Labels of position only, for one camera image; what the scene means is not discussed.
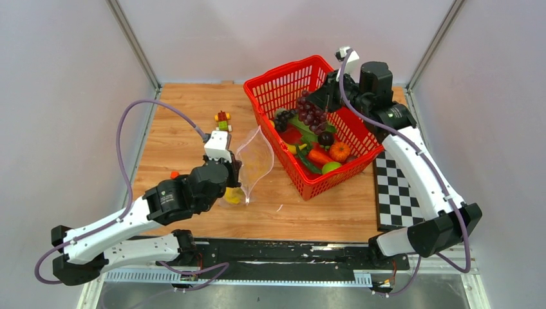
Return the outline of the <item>purple toy grape bunch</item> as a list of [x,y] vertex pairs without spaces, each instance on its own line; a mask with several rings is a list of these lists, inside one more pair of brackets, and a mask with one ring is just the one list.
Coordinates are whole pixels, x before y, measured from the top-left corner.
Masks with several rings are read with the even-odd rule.
[[320,135],[327,127],[327,115],[324,110],[307,99],[309,94],[307,90],[303,90],[296,100],[298,119],[315,135]]

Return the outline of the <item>yellow toy banana bunch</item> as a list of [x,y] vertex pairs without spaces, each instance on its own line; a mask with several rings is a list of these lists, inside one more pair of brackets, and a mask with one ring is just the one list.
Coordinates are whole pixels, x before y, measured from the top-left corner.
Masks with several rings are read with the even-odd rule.
[[253,191],[258,182],[269,172],[269,165],[258,157],[250,154],[239,156],[242,166],[240,170],[241,187],[228,188],[223,202],[228,206],[246,206],[253,196]]

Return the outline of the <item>red plastic shopping basket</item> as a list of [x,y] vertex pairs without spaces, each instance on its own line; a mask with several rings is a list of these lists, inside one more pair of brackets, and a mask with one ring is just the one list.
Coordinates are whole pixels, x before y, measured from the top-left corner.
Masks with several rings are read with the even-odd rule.
[[309,200],[364,171],[383,152],[383,146],[365,128],[362,120],[349,109],[327,115],[327,130],[335,140],[346,144],[355,160],[344,163],[332,172],[322,174],[321,164],[308,158],[300,159],[294,145],[307,142],[318,153],[325,154],[317,136],[297,117],[288,121],[287,129],[279,133],[273,126],[277,113],[297,108],[304,91],[315,91],[333,68],[321,56],[312,55],[288,62],[244,82],[243,89],[253,108],[256,122],[273,148],[277,159],[304,200]]

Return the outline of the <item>clear zip top bag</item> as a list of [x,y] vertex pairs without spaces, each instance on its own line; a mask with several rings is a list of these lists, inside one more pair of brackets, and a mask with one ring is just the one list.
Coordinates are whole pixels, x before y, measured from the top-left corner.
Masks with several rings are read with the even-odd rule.
[[239,173],[240,187],[228,188],[220,200],[222,207],[248,206],[257,200],[256,186],[268,175],[275,161],[274,152],[260,126],[252,129],[234,152],[242,162]]

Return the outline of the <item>green toy apple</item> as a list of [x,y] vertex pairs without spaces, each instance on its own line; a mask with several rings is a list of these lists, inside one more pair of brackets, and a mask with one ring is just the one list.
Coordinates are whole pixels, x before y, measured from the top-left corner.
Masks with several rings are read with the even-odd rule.
[[321,168],[321,173],[322,175],[326,175],[340,167],[342,167],[343,165],[339,162],[336,162],[336,161],[332,161],[332,162],[328,162],[326,164],[324,164]]

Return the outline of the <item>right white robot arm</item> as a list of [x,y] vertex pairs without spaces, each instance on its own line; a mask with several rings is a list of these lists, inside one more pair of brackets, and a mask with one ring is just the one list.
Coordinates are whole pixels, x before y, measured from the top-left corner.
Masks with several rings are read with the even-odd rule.
[[364,122],[401,169],[424,218],[421,223],[370,239],[370,265],[385,268],[398,254],[441,256],[457,244],[463,244],[466,260],[470,261],[469,235],[482,217],[480,207],[465,202],[449,184],[426,149],[411,112],[394,101],[393,75],[388,65],[365,62],[359,82],[345,72],[350,66],[351,62],[344,61],[308,99],[327,111],[348,109]]

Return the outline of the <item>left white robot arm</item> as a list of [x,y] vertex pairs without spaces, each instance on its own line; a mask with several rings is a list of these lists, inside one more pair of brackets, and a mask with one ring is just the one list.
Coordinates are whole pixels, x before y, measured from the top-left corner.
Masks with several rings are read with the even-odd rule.
[[147,190],[129,207],[85,227],[59,225],[51,231],[60,252],[53,275],[67,286],[81,285],[110,270],[141,263],[177,261],[192,265],[197,258],[193,235],[174,230],[155,238],[140,234],[208,212],[228,188],[241,185],[242,162],[206,159],[189,174],[180,174]]

